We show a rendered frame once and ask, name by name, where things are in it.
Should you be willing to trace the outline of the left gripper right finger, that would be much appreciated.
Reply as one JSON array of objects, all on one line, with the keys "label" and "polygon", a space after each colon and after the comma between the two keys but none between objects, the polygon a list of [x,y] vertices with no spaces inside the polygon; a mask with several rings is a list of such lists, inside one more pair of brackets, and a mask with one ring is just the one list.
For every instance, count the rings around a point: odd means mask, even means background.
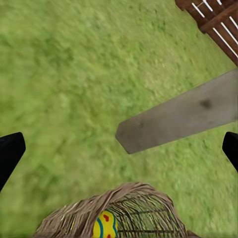
[{"label": "left gripper right finger", "polygon": [[238,134],[227,132],[224,137],[222,149],[238,171]]}]

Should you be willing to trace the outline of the wicker basket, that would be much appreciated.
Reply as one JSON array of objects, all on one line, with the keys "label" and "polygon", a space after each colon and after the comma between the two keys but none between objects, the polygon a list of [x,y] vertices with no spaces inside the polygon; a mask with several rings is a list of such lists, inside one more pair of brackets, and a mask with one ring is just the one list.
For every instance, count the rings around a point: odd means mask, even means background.
[{"label": "wicker basket", "polygon": [[[158,209],[149,197],[164,208],[158,206]],[[135,199],[144,203],[147,210],[138,211],[135,206],[137,204],[134,202]],[[108,208],[112,210],[123,228],[123,230],[118,229],[118,234],[121,234],[122,238],[129,236],[130,238],[140,238],[139,232],[144,233],[145,238],[146,233],[148,235],[149,233],[156,233],[156,236],[158,233],[159,238],[166,238],[165,233],[167,233],[168,238],[200,238],[190,230],[186,230],[173,201],[166,193],[157,191],[150,183],[133,181],[122,182],[107,192],[58,208],[43,220],[43,223],[30,238],[92,238],[96,220]],[[175,219],[171,217],[169,211],[172,212]],[[143,213],[154,213],[162,230],[158,229],[153,214],[153,218],[149,215],[150,219],[147,219],[154,230],[145,230],[139,215]],[[136,226],[136,221],[132,217],[133,214],[138,215],[141,227]]]}]

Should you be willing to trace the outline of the easter egg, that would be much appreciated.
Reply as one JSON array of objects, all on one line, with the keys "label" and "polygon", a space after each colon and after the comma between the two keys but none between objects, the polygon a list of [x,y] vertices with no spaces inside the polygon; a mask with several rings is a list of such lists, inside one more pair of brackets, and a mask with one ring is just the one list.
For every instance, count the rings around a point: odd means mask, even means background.
[{"label": "easter egg", "polygon": [[109,208],[105,209],[94,224],[92,238],[117,238],[117,222],[114,213]]}]

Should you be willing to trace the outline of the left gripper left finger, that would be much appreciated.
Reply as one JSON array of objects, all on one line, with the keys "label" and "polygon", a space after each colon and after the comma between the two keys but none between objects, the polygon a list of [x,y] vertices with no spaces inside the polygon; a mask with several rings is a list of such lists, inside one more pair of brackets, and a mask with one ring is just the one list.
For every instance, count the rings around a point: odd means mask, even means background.
[{"label": "left gripper left finger", "polygon": [[0,192],[25,151],[25,140],[21,132],[0,138]]}]

